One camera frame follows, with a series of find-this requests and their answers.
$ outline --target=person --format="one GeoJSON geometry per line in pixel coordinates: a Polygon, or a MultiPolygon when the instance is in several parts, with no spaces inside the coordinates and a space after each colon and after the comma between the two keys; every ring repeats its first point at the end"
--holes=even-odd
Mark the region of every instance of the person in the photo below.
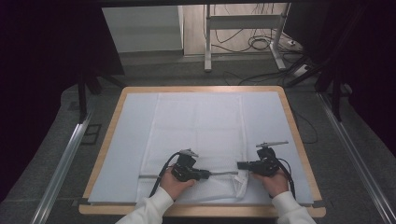
{"type": "MultiPolygon", "coordinates": [[[[172,169],[172,167],[169,167],[166,170],[156,193],[152,197],[138,202],[134,211],[120,219],[117,224],[161,224],[166,210],[185,189],[192,187],[196,182],[196,180],[178,181],[171,174],[172,169]]],[[[294,200],[289,191],[288,180],[282,170],[279,169],[271,177],[252,175],[262,182],[264,188],[273,197],[272,203],[279,215],[278,224],[316,223],[309,216],[306,208],[300,206],[294,200]]]]}

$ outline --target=person's left hand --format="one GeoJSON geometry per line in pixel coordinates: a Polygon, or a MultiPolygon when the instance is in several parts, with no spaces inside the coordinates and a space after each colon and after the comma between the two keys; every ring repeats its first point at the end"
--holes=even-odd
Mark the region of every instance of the person's left hand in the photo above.
{"type": "Polygon", "coordinates": [[[191,179],[186,182],[178,181],[172,175],[173,166],[169,167],[165,174],[163,174],[163,178],[161,179],[161,188],[163,188],[173,200],[175,200],[185,189],[193,186],[196,180],[191,179]]]}

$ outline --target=sleeve cuff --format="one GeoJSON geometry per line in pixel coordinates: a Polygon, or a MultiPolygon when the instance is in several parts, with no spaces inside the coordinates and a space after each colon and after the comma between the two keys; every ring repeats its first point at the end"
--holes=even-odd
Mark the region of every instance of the sleeve cuff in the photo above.
{"type": "Polygon", "coordinates": [[[301,206],[294,200],[290,191],[278,194],[273,200],[272,204],[276,208],[278,215],[282,217],[286,213],[296,210],[301,206]]]}
{"type": "Polygon", "coordinates": [[[169,196],[169,194],[161,187],[158,187],[157,191],[151,196],[150,200],[161,215],[163,215],[166,210],[174,203],[171,196],[169,196]]]}

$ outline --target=gray carpet floor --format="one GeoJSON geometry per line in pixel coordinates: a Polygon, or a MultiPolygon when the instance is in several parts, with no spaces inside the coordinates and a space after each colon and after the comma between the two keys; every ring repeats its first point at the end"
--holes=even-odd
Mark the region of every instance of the gray carpet floor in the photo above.
{"type": "MultiPolygon", "coordinates": [[[[269,55],[215,57],[211,73],[204,72],[202,58],[178,56],[166,62],[160,58],[123,56],[125,76],[115,76],[128,86],[227,86],[238,85],[243,78],[276,72],[269,55]]],[[[292,76],[267,75],[241,85],[282,85],[292,76]]],[[[121,88],[99,78],[103,87],[98,95],[90,128],[97,136],[84,136],[64,180],[47,223],[115,223],[121,216],[85,216],[78,203],[106,134],[121,88]]],[[[336,135],[317,93],[316,77],[285,89],[304,142],[318,187],[327,210],[317,223],[383,223],[361,179],[336,135]]],[[[29,223],[46,190],[64,149],[78,123],[78,91],[74,86],[62,96],[62,106],[47,137],[25,172],[0,204],[0,223],[29,223]]],[[[349,105],[341,100],[341,117],[362,158],[375,175],[381,189],[396,207],[396,160],[385,145],[349,105]]],[[[262,218],[174,218],[163,223],[275,223],[262,218]]]]}

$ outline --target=table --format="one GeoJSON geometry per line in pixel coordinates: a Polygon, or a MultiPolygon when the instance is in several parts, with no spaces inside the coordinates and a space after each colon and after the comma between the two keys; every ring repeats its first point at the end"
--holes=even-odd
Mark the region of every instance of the table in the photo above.
{"type": "MultiPolygon", "coordinates": [[[[244,92],[244,91],[277,91],[281,104],[285,110],[290,130],[297,146],[300,160],[303,164],[308,184],[314,198],[314,204],[307,207],[312,217],[324,217],[325,207],[321,206],[322,198],[318,190],[315,177],[312,173],[309,160],[306,157],[304,145],[294,122],[290,110],[288,99],[282,88],[277,86],[267,87],[226,87],[226,86],[207,86],[207,87],[128,87],[122,91],[112,120],[106,132],[105,140],[99,152],[96,164],[93,167],[92,175],[87,184],[83,199],[87,200],[92,192],[92,187],[97,176],[99,176],[103,162],[106,157],[112,136],[114,134],[123,103],[128,93],[134,92],[244,92]]],[[[133,205],[123,204],[81,204],[79,212],[84,215],[126,215],[134,210],[133,205]]],[[[277,212],[272,205],[178,205],[174,204],[165,214],[167,217],[277,217],[277,212]]]]}

